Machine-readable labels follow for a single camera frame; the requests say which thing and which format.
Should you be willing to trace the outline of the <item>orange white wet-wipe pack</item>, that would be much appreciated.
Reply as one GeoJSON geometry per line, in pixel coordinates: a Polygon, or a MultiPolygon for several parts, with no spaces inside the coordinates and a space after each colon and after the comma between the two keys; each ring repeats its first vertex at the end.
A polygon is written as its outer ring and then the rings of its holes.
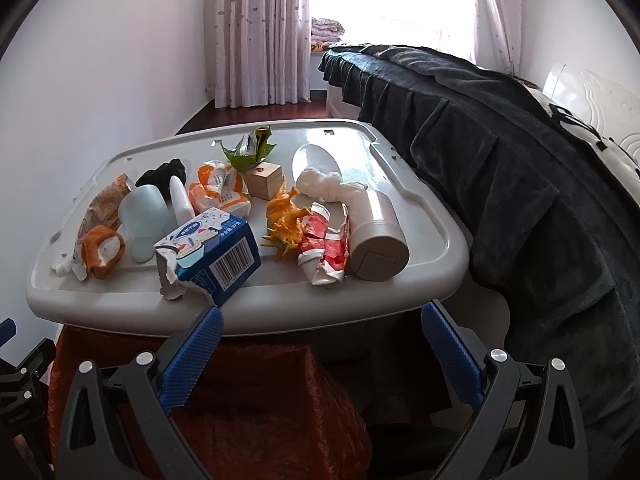
{"type": "Polygon", "coordinates": [[[189,185],[188,196],[197,214],[215,207],[246,219],[252,208],[242,176],[228,162],[218,160],[198,168],[198,180],[189,185]]]}

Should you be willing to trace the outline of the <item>blue torn carton box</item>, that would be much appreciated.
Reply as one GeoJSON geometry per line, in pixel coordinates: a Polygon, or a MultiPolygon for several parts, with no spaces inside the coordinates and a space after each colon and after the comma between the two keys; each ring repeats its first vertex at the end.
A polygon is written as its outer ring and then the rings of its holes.
{"type": "Polygon", "coordinates": [[[177,300],[192,290],[221,307],[260,267],[250,225],[210,208],[155,244],[160,294],[177,300]]]}

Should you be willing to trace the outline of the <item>white pink curtain left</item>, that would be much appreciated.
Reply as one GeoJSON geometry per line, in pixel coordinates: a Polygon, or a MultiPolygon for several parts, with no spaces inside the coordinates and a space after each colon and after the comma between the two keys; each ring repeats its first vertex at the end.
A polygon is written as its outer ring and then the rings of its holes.
{"type": "Polygon", "coordinates": [[[309,0],[204,0],[207,93],[218,108],[310,100],[309,0]]]}

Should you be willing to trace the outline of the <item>red white wrapper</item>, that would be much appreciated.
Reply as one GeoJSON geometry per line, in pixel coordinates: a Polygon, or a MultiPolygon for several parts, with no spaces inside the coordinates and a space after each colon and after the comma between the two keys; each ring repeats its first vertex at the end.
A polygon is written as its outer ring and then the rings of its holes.
{"type": "Polygon", "coordinates": [[[343,222],[330,227],[331,213],[326,206],[313,203],[303,218],[303,239],[299,246],[298,266],[314,286],[341,284],[349,257],[348,210],[341,204],[343,222]]]}

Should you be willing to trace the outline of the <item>white tissue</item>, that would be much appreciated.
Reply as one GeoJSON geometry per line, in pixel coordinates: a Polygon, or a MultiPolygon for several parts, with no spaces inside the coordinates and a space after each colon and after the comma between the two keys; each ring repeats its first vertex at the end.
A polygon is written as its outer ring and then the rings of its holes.
{"type": "Polygon", "coordinates": [[[368,187],[360,182],[345,182],[338,172],[325,174],[308,167],[297,177],[296,188],[314,200],[347,204],[357,193],[365,191],[368,187]]]}

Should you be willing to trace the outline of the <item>beige cylindrical bottle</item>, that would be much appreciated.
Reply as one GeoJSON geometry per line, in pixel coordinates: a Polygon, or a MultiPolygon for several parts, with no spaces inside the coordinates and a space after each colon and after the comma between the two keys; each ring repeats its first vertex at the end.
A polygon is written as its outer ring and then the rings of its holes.
{"type": "Polygon", "coordinates": [[[387,281],[408,264],[410,252],[387,195],[361,190],[347,201],[349,266],[357,278],[387,281]]]}

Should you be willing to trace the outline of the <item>small brown cardboard box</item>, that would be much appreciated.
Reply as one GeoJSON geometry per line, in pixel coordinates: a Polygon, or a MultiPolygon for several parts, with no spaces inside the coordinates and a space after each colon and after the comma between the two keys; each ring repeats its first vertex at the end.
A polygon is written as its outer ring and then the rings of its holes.
{"type": "Polygon", "coordinates": [[[261,162],[243,174],[248,194],[261,200],[272,200],[278,194],[283,179],[282,167],[273,162],[261,162]]]}

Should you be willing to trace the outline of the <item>black cloth ball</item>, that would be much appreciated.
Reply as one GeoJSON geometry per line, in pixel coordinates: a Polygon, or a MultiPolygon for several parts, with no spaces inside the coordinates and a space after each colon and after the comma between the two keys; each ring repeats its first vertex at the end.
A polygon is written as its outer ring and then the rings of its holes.
{"type": "Polygon", "coordinates": [[[160,194],[168,195],[169,182],[172,177],[177,177],[182,183],[186,183],[186,167],[178,158],[163,162],[155,169],[146,170],[136,181],[136,187],[153,185],[158,188],[160,194]]]}

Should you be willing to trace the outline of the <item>curtain right side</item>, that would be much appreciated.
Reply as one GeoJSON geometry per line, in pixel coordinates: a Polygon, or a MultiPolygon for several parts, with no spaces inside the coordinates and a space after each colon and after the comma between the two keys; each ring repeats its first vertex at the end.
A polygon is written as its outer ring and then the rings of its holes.
{"type": "Polygon", "coordinates": [[[503,73],[518,76],[521,68],[523,0],[486,0],[491,31],[503,73]]]}

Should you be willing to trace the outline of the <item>orange white sock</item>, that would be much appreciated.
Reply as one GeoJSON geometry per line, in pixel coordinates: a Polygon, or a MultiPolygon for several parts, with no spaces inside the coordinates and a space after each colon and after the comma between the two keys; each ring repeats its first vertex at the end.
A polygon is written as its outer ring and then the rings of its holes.
{"type": "Polygon", "coordinates": [[[122,260],[126,244],[119,232],[95,226],[81,243],[81,258],[87,273],[97,280],[109,278],[122,260]]]}

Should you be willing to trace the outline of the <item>orange trash bag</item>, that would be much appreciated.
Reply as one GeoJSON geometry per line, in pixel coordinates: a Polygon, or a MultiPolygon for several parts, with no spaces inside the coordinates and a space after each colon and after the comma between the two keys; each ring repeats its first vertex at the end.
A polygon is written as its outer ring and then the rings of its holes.
{"type": "MultiPolygon", "coordinates": [[[[57,479],[123,479],[90,457],[82,474],[61,468],[65,404],[81,362],[96,367],[129,364],[156,351],[160,338],[63,328],[51,370],[49,437],[57,479]]],[[[115,408],[115,430],[124,426],[129,471],[163,478],[129,406],[115,408]]],[[[320,364],[310,344],[235,344],[224,338],[183,408],[171,412],[180,434],[213,479],[365,479],[371,460],[366,423],[346,389],[320,364]]]]}

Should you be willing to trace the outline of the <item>orange snack bag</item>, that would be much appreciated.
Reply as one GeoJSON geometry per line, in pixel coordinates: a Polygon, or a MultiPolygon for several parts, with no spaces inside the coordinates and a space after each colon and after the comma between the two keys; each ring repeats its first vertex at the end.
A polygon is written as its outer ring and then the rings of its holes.
{"type": "Polygon", "coordinates": [[[96,194],[80,222],[73,252],[70,255],[63,256],[60,261],[52,266],[52,270],[57,276],[73,273],[79,281],[85,281],[87,278],[87,266],[84,257],[81,255],[82,242],[87,234],[97,226],[106,226],[114,231],[119,228],[119,205],[133,187],[134,184],[130,177],[126,174],[121,174],[96,194]]]}

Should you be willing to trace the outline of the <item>green snack wrapper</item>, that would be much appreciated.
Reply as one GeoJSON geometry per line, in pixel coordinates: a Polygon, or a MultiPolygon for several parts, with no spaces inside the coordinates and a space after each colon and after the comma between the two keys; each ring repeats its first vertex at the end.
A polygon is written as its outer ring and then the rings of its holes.
{"type": "Polygon", "coordinates": [[[271,133],[270,126],[257,127],[248,136],[242,136],[234,148],[222,146],[222,152],[236,171],[247,172],[263,162],[276,147],[269,142],[271,133]]]}

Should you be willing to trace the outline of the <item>folded pink bedding stack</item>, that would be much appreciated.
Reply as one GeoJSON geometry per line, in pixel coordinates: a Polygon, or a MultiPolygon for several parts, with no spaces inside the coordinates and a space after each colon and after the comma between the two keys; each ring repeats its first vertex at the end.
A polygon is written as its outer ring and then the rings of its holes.
{"type": "Polygon", "coordinates": [[[339,44],[344,36],[343,25],[328,18],[311,19],[311,40],[312,52],[322,52],[328,50],[334,44],[339,44]]]}

